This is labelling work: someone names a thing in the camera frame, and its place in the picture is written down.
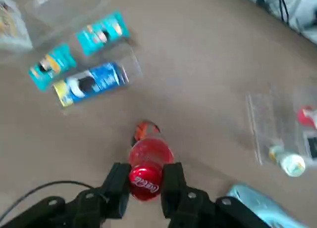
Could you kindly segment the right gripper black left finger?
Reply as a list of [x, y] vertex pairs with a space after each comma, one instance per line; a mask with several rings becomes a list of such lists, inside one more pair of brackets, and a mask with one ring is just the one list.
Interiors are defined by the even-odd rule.
[[81, 191], [70, 202], [49, 196], [3, 225], [4, 228], [100, 228], [121, 219], [129, 199], [131, 165], [114, 163], [103, 184]]

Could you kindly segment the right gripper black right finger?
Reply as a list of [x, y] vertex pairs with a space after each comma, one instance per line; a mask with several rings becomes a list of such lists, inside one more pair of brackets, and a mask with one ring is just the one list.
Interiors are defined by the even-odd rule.
[[161, 206], [169, 228], [267, 228], [254, 212], [231, 196], [215, 202], [200, 189], [186, 184], [181, 163], [165, 164]]

